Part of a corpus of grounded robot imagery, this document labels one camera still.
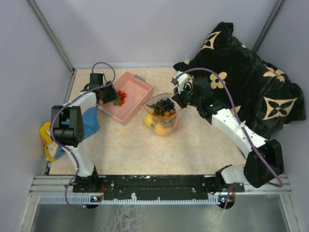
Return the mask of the orange peach fruit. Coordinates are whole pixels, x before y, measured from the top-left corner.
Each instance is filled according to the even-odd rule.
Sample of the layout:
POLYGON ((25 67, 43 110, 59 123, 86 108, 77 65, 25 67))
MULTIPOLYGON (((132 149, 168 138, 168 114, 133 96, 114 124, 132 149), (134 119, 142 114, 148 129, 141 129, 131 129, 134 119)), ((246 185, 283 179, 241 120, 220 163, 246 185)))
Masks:
POLYGON ((156 134, 164 136, 164 135, 167 135, 171 131, 171 128, 164 128, 160 123, 157 123, 154 126, 154 131, 156 134))

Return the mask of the clear zip top bag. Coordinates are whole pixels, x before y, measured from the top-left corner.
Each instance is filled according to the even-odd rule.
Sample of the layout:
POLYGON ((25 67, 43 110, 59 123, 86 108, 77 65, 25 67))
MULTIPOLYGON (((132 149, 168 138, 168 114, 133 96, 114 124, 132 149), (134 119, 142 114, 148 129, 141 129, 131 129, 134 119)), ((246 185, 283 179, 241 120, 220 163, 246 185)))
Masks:
POLYGON ((161 93, 142 105, 145 110, 143 122, 157 135, 165 136, 176 130, 183 118, 185 111, 172 99, 173 95, 161 93))

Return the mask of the dark grape bunch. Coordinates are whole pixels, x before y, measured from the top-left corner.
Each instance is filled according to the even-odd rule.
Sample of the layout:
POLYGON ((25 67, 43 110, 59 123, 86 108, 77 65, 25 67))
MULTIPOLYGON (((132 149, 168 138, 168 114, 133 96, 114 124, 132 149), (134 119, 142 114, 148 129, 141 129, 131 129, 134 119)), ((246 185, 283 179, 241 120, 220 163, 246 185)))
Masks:
POLYGON ((156 109, 162 113, 170 112, 175 109, 175 104, 170 98, 160 99, 156 105, 156 109))

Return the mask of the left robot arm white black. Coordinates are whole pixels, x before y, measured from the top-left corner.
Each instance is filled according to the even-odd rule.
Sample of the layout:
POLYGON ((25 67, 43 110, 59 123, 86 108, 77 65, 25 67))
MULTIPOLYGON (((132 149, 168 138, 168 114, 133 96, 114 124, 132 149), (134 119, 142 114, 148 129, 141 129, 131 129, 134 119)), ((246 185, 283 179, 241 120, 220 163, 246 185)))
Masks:
POLYGON ((84 148, 85 129, 82 115, 99 103, 110 103, 117 98, 112 81, 103 73, 91 73, 89 84, 72 101, 55 105, 51 109, 51 137, 69 156, 76 175, 73 192, 95 192, 100 179, 95 165, 84 148))

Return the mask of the yellow lemon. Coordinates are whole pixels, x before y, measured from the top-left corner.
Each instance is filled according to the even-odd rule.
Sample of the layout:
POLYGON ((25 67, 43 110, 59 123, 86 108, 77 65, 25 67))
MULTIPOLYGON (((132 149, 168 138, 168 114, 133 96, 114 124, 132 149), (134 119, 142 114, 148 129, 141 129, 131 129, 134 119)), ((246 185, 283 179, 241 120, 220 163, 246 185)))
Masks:
POLYGON ((148 127, 152 127, 153 126, 153 119, 150 115, 146 115, 146 117, 144 118, 144 123, 146 126, 148 127))

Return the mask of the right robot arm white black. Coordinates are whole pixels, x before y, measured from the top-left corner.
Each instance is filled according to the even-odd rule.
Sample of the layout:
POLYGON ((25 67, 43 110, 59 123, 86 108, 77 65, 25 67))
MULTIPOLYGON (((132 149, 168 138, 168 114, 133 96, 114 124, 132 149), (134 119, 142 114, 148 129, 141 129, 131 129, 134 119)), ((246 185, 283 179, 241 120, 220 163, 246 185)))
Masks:
POLYGON ((244 155, 246 162, 227 165, 216 173, 216 187, 227 191, 234 183, 248 182, 255 188, 270 183, 284 172, 280 143, 271 141, 238 122, 236 114, 213 97, 210 84, 203 78, 189 82, 187 76, 173 80, 176 86, 172 99, 181 107, 193 106, 199 115, 230 138, 244 155))

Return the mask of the pink plastic basket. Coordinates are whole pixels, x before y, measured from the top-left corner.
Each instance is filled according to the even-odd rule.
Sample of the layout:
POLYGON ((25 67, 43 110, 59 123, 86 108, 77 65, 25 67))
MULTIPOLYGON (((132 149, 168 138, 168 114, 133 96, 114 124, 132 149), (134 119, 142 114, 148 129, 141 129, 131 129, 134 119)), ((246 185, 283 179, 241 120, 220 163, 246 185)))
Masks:
POLYGON ((110 102, 99 106, 99 109, 125 126, 137 114, 141 105, 151 98, 154 85, 137 74, 125 72, 114 82, 114 87, 127 94, 125 103, 116 106, 110 102))

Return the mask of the brown longan bunch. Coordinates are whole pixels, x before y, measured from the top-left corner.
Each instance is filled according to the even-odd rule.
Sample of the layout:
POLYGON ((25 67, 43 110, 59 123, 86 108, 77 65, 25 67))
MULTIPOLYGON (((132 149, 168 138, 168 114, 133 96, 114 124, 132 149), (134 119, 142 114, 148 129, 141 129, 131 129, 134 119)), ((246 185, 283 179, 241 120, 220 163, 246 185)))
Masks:
POLYGON ((176 114, 176 111, 174 109, 169 111, 155 109, 152 114, 157 117, 170 117, 176 114))

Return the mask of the red cherry tomato sprig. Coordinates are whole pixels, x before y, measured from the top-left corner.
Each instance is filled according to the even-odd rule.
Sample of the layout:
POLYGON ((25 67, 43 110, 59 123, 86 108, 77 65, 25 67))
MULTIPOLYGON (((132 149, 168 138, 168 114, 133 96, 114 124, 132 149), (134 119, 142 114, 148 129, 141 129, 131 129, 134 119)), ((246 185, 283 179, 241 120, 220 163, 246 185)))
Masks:
POLYGON ((121 90, 117 91, 117 98, 113 101, 116 106, 122 106, 126 101, 127 94, 121 90))

